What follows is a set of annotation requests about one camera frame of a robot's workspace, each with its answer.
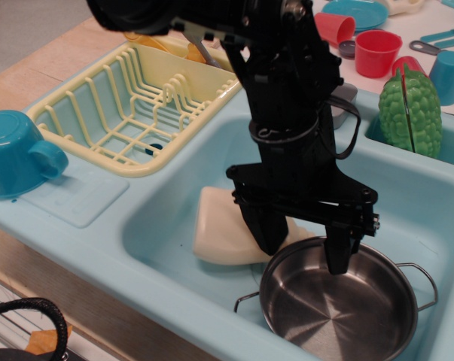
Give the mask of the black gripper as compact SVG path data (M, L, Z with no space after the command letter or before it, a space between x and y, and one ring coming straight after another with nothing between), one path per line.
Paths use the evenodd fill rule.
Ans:
M275 254L288 235L287 217L319 223L328 271L347 273L360 238L373 236L379 216L373 210L377 193L339 170L331 111L322 109L309 125L296 131L271 132L249 126L258 146L258 163L233 165L227 176L259 248Z

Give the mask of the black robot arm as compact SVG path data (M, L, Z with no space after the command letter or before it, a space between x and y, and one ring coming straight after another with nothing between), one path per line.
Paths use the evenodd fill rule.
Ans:
M341 60L317 30L310 1L91 1L97 22L114 32L221 42L244 88L249 131L261 161L233 165L233 197L260 249L274 254L287 218L319 223L329 271L346 273L361 239L374 235L375 190L344 175L337 162L332 108L357 115L334 95Z

